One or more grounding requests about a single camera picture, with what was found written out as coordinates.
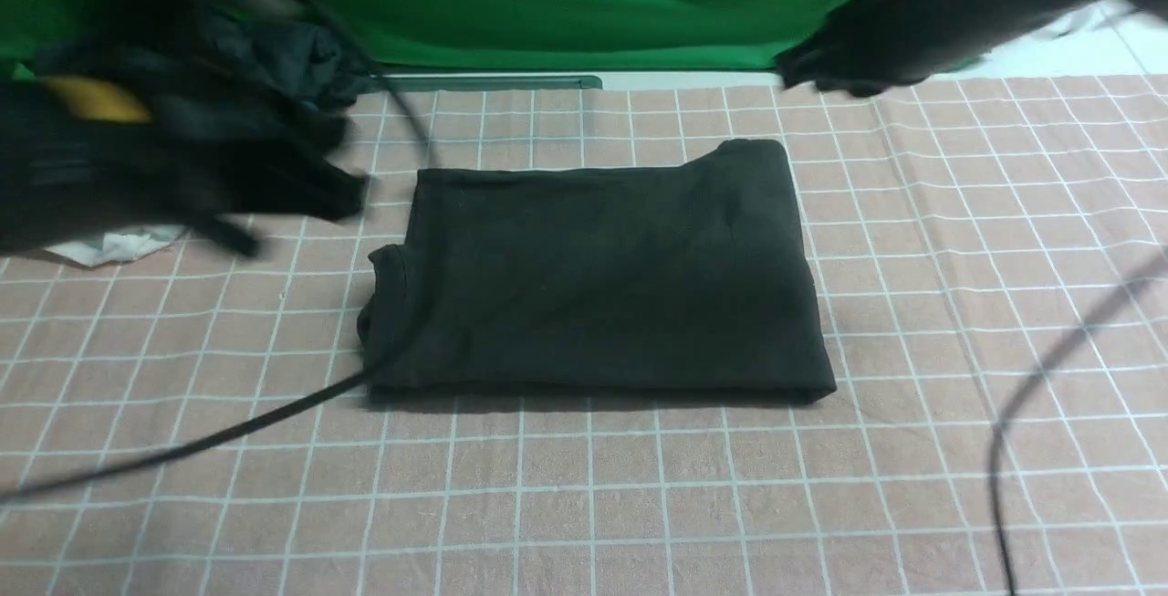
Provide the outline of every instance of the black wire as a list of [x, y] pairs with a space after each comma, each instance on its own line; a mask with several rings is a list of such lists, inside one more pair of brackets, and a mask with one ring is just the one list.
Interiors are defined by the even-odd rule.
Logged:
[[1110, 323], [1127, 305], [1134, 304], [1136, 298], [1147, 289], [1153, 279], [1168, 272], [1168, 261], [1166, 261], [1164, 248], [1143, 264], [1139, 270], [1131, 272], [1125, 283], [1115, 286], [1107, 297], [1100, 302], [1080, 321], [1080, 326], [1058, 341], [1045, 356], [1040, 360], [1033, 373], [1027, 375], [1014, 394], [1009, 397], [1006, 407], [1002, 408], [997, 422], [994, 424], [993, 441], [989, 443], [989, 466], [988, 488], [989, 505], [994, 519], [994, 535], [997, 540], [997, 556], [1002, 564], [1002, 574], [1006, 578], [1006, 591], [1009, 596], [1017, 594], [1017, 576], [1014, 573], [1014, 557], [1010, 554], [1008, 534], [1006, 533], [1006, 512], [1002, 506], [1001, 471], [1002, 456], [1006, 451], [1006, 435], [1010, 425], [1017, 417], [1018, 411], [1027, 401], [1047, 382], [1050, 373], [1063, 365], [1064, 360], [1085, 344], [1092, 334], [1101, 326]]

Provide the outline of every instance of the folded t-shirt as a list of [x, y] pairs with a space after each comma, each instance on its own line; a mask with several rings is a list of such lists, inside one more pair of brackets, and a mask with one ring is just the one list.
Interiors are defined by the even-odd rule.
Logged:
[[373, 376], [383, 393], [542, 386], [807, 403], [835, 391], [786, 153], [770, 139], [668, 168], [427, 168], [404, 244], [370, 259], [366, 367], [420, 325]]

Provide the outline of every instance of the yellow label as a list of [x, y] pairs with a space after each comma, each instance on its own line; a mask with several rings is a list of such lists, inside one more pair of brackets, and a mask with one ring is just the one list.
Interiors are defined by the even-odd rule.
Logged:
[[41, 77], [74, 117], [88, 122], [150, 123], [151, 115], [133, 96], [113, 83], [92, 77]]

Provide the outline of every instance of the grid pattern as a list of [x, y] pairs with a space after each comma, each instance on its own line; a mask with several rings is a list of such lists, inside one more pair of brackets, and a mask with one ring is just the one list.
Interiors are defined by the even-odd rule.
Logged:
[[[762, 596], [1001, 590], [997, 406], [1168, 243], [1168, 79], [416, 96], [446, 166], [669, 166], [788, 147], [840, 391], [818, 407], [346, 397], [162, 471], [0, 513], [5, 592]], [[0, 483], [190, 439], [354, 370], [367, 256], [417, 150], [383, 97], [360, 226], [255, 219], [259, 262], [0, 263]], [[1004, 484], [1023, 587], [1168, 594], [1168, 292], [1056, 375]]]

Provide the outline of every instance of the white cloth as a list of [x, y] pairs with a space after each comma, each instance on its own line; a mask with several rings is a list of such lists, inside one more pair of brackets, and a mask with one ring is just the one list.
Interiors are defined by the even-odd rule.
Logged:
[[131, 263], [174, 244], [183, 230], [186, 227], [133, 227], [46, 249], [86, 268], [105, 263]]

